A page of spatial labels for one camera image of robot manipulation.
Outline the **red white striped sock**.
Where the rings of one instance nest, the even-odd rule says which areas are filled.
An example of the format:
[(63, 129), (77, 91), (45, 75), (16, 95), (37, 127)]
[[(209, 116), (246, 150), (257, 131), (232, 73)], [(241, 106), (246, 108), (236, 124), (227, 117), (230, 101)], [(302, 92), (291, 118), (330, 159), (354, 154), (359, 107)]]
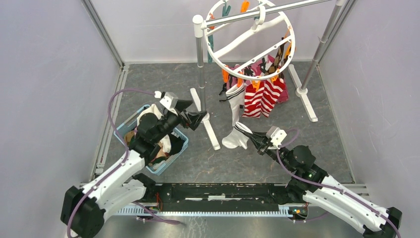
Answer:
[(264, 91), (261, 101), (262, 114), (267, 118), (276, 103), (283, 103), (288, 100), (287, 86), (283, 78), (264, 81)]

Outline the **white sock black stripes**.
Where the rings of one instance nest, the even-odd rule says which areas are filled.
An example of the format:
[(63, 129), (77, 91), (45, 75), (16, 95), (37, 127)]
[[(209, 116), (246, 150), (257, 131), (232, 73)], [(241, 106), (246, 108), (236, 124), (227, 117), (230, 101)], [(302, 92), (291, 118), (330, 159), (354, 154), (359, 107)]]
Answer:
[(237, 84), (233, 85), (226, 91), (226, 97), (230, 104), (231, 112), (232, 112), (232, 126), (235, 125), (236, 122), (239, 121), (239, 111), (240, 106), (244, 105), (244, 97), (245, 97), (245, 88), (244, 85), (241, 84), (238, 86)]

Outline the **brown argyle sock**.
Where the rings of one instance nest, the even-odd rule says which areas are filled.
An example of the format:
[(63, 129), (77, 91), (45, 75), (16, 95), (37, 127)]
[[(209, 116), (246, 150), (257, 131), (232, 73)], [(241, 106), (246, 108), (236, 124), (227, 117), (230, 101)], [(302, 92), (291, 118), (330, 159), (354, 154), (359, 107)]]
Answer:
[(267, 56), (264, 76), (273, 74), (273, 73), (277, 72), (278, 69), (280, 69), (285, 45), (286, 45), (286, 43), (284, 43), (284, 44), (282, 44), (278, 47), (278, 51), (277, 51), (276, 56), (274, 58), (271, 55)]
[(285, 43), (281, 46), (281, 55), (280, 55), (281, 60), (280, 60), (280, 65), (279, 65), (279, 68), (280, 68), (281, 72), (284, 70), (283, 67), (287, 63), (287, 61), (289, 59), (289, 56), (291, 54), (292, 43), (293, 42)]

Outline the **metal clothes rack frame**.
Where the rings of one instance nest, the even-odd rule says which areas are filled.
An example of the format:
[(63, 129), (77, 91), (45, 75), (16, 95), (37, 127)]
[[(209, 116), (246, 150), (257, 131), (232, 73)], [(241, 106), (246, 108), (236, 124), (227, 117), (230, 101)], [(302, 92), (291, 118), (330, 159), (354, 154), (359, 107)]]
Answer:
[[(316, 49), (315, 55), (311, 62), (311, 66), (305, 76), (304, 81), (301, 81), (299, 79), (294, 66), (290, 64), (295, 53), (296, 40), (295, 40), (295, 33), (293, 30), (293, 27), (287, 15), (284, 13), (284, 11), (289, 10), (289, 9), (295, 9), (295, 8), (300, 8), (304, 6), (314, 5), (314, 4), (317, 4), (318, 1), (302, 0), (299, 2), (289, 3), (285, 5), (275, 5), (269, 0), (261, 0), (259, 1), (257, 6), (251, 9), (247, 9), (246, 11), (241, 12), (239, 14), (228, 15), (228, 16), (223, 16), (221, 18), (212, 19), (211, 14), (213, 14), (214, 10), (216, 10), (219, 6), (223, 5), (224, 3), (225, 1), (219, 0), (209, 10), (207, 17), (202, 17), (201, 15), (197, 14), (192, 19), (193, 27), (194, 27), (194, 35), (196, 39), (196, 48), (197, 48), (196, 51), (197, 51), (197, 67), (199, 69), (199, 78), (198, 78), (199, 87), (198, 89), (191, 88), (190, 92), (191, 92), (193, 101), (197, 109), (199, 111), (206, 110), (206, 91), (205, 91), (206, 81), (205, 81), (205, 76), (204, 76), (204, 56), (203, 56), (203, 45), (202, 45), (202, 43), (205, 43), (208, 54), (221, 69), (225, 70), (227, 73), (230, 73), (239, 78), (243, 78), (245, 80), (261, 81), (261, 80), (269, 79), (271, 77), (278, 75), (281, 71), (284, 70), (284, 68), (288, 68), (289, 73), (291, 74), (292, 80), (296, 87), (296, 95), (301, 99), (309, 120), (311, 122), (317, 122), (318, 118), (307, 96), (307, 93), (308, 93), (307, 84), (309, 82), (309, 79), (311, 78), (311, 75), (315, 67), (317, 66), (320, 60), (321, 55), (325, 52), (325, 44), (327, 43), (328, 38), (333, 31), (335, 23), (338, 21), (340, 12), (342, 10), (342, 7), (345, 5), (346, 1), (337, 0), (335, 2), (334, 9), (328, 20), (325, 31), (319, 40), (319, 45)], [(249, 19), (249, 18), (254, 20), (254, 23), (249, 30), (242, 33), (239, 37), (234, 39), (232, 42), (230, 42), (228, 45), (226, 45), (222, 49), (216, 52), (212, 50), (211, 44), (208, 41), (209, 36), (220, 31), (221, 29), (230, 25), (233, 22), (237, 22), (237, 21)], [(257, 34), (260, 31), (273, 27), (281, 22), (286, 23), (287, 29), (289, 31), (289, 35), (285, 37), (283, 40), (281, 40), (280, 42), (269, 47), (262, 53), (258, 54), (257, 56), (254, 56), (253, 58), (248, 60), (246, 63), (240, 65), (237, 69), (235, 70), (229, 69), (220, 60), (222, 56), (224, 56), (225, 54), (235, 49), (237, 46), (243, 43), (246, 39), (250, 38), (251, 36)], [(262, 76), (262, 77), (245, 76), (240, 73), (241, 70), (243, 70), (244, 68), (255, 63), (258, 59), (262, 58), (263, 56), (267, 55), (269, 52), (279, 48), (281, 45), (287, 42), (291, 46), (291, 51), (290, 51), (289, 58), (286, 61), (283, 68), (280, 68), (274, 73), (271, 73), (267, 76)]]

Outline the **white round clip hanger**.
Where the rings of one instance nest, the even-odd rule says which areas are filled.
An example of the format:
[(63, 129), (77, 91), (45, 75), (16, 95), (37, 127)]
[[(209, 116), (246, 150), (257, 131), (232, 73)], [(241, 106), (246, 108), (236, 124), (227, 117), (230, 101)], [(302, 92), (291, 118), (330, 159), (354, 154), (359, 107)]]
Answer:
[(269, 0), (260, 0), (258, 4), (252, 8), (241, 8), (239, 14), (215, 18), (214, 12), (216, 10), (227, 10), (230, 7), (230, 3), (227, 0), (217, 1), (211, 7), (205, 17), (197, 14), (192, 19), (197, 45), (198, 66), (201, 67), (204, 63), (205, 57), (203, 55), (203, 49), (206, 49), (207, 51), (209, 49), (207, 40), (209, 35), (221, 36), (221, 34), (227, 32), (227, 30), (234, 30), (236, 28), (236, 22), (251, 19), (253, 22), (249, 29), (244, 31), (242, 34), (237, 36), (222, 48), (213, 48), (213, 52), (210, 52), (213, 58), (213, 62), (221, 68), (222, 66), (227, 65), (224, 63), (224, 57), (227, 54), (231, 53), (236, 48), (243, 49), (251, 39), (256, 39), (256, 36), (261, 35), (262, 32), (275, 26), (278, 26), (279, 29), (285, 29), (287, 32), (288, 28), (291, 27), (290, 35), (287, 38), (285, 38), (285, 36), (280, 38), (279, 41), (274, 43), (272, 46), (268, 45), (268, 41), (260, 40), (256, 49), (253, 50), (255, 56), (239, 65), (235, 69), (231, 69), (229, 66), (229, 69), (227, 69), (229, 74), (248, 81), (268, 80), (275, 75), (279, 75), (281, 73), (280, 69), (278, 69), (277, 72), (267, 76), (257, 74), (254, 76), (246, 75), (246, 68), (251, 66), (253, 63), (256, 63), (258, 60), (268, 55), (269, 53), (273, 53), (274, 51), (278, 50), (280, 45), (288, 43), (288, 41), (292, 41), (293, 43), (291, 54), (283, 69), (285, 70), (288, 67), (296, 51), (296, 37), (292, 23), (286, 15), (285, 10), (298, 8), (304, 4), (306, 4), (306, 1), (289, 3), (286, 5), (275, 5)]

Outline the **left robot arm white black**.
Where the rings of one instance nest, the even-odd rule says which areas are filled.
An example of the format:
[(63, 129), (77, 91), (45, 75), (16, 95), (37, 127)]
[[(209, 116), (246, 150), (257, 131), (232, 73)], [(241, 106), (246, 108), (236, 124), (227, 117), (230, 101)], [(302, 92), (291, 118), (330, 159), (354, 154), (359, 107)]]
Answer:
[(137, 117), (137, 132), (120, 159), (108, 170), (82, 188), (72, 186), (64, 196), (60, 220), (69, 232), (82, 238), (93, 238), (105, 222), (126, 205), (142, 200), (150, 202), (156, 189), (132, 178), (136, 172), (155, 160), (162, 139), (182, 125), (196, 130), (207, 111), (189, 112), (191, 100), (178, 100), (170, 110), (162, 112), (155, 104), (142, 108)]

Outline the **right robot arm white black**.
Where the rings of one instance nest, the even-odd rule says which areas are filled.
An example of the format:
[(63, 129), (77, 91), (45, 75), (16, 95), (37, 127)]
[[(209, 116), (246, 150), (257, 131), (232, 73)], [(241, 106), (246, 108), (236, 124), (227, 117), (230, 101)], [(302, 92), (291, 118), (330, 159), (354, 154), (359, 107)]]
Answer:
[(241, 130), (258, 153), (275, 160), (290, 176), (286, 196), (292, 202), (314, 204), (346, 222), (365, 238), (399, 238), (402, 212), (384, 208), (361, 197), (315, 164), (308, 146), (289, 150), (282, 143), (286, 132), (272, 127), (269, 132)]

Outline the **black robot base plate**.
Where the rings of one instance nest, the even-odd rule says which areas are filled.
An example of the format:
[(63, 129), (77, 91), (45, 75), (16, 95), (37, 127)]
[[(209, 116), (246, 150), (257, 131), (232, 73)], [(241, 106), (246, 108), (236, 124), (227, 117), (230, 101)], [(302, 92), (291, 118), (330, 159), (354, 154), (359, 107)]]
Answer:
[(162, 212), (271, 212), (305, 204), (302, 194), (281, 183), (156, 183), (136, 202)]

